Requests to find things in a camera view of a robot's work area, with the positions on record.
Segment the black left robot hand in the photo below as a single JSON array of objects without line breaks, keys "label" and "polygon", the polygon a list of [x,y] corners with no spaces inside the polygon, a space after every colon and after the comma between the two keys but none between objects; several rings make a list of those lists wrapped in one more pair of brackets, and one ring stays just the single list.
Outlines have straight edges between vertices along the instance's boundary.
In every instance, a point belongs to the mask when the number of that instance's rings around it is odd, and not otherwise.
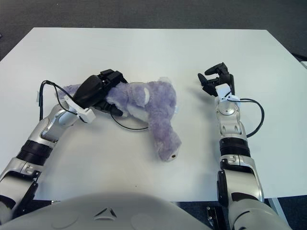
[{"label": "black left robot hand", "polygon": [[93,107],[114,116],[123,116],[115,105],[107,102],[109,91],[119,83],[127,83],[122,73],[107,69],[87,78],[74,93],[74,101],[82,108]]}]

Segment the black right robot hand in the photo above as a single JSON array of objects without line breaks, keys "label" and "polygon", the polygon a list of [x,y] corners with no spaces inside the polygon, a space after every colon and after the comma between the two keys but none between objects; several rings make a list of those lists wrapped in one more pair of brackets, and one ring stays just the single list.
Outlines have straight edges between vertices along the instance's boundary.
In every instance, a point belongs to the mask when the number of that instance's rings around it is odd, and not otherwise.
[{"label": "black right robot hand", "polygon": [[[218,77],[215,79],[208,80],[205,76],[218,74]],[[230,92],[232,95],[235,95],[235,83],[234,76],[228,72],[228,68],[225,63],[219,63],[204,72],[204,75],[198,73],[198,78],[202,86],[202,90],[205,91],[210,96],[217,97],[217,91],[215,89],[216,86],[222,84],[228,84],[230,87]]]}]

